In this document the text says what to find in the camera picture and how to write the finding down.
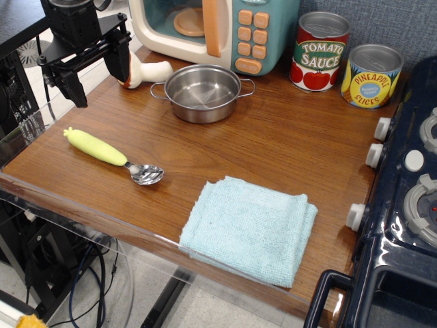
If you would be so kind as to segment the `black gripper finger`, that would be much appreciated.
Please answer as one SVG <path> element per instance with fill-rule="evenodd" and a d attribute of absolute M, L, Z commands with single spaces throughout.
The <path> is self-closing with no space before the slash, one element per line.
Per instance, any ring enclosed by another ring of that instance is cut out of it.
<path fill-rule="evenodd" d="M 61 71 L 55 77 L 55 84 L 65 98 L 71 100 L 76 107 L 86 108 L 87 98 L 83 85 L 74 71 Z"/>
<path fill-rule="evenodd" d="M 107 38 L 108 53 L 104 56 L 110 74 L 121 82 L 127 82 L 130 76 L 129 40 L 120 33 Z"/>

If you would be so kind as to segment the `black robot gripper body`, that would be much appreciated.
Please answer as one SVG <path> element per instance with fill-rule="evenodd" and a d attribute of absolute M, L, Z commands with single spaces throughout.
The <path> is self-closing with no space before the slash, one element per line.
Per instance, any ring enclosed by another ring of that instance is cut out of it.
<path fill-rule="evenodd" d="M 78 75 L 90 64 L 104 60 L 110 35 L 120 33 L 131 40 L 124 13 L 100 18 L 100 8 L 93 1 L 42 1 L 41 5 L 53 33 L 52 44 L 38 58 L 48 85 L 56 85 L 55 77 L 61 71 Z"/>

